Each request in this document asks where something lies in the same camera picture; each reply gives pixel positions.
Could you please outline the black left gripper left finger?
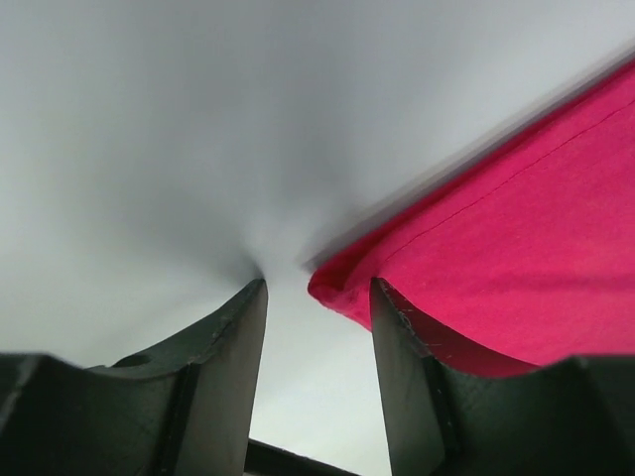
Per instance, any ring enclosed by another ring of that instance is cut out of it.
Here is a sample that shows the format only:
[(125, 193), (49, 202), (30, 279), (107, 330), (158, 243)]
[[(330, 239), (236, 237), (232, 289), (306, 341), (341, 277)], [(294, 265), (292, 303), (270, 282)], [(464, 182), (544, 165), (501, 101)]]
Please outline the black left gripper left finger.
[(266, 324), (255, 280), (217, 311), (106, 367), (1, 358), (5, 475), (239, 475)]

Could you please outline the magenta pink t shirt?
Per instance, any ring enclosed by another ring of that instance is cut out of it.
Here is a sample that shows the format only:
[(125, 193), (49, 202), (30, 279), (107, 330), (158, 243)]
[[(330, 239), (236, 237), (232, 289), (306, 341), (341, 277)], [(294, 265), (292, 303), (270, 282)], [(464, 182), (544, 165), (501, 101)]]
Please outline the magenta pink t shirt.
[(308, 290), (369, 326), (370, 284), (509, 357), (502, 376), (634, 349), (634, 66), (627, 63), (321, 265)]

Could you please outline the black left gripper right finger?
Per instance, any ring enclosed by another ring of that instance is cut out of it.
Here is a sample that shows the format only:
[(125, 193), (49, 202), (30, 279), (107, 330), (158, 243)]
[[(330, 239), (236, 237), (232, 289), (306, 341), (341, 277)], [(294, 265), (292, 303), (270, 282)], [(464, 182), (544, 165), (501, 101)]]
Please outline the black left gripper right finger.
[(395, 475), (630, 475), (634, 359), (544, 367), (490, 350), (370, 286), (372, 337)]

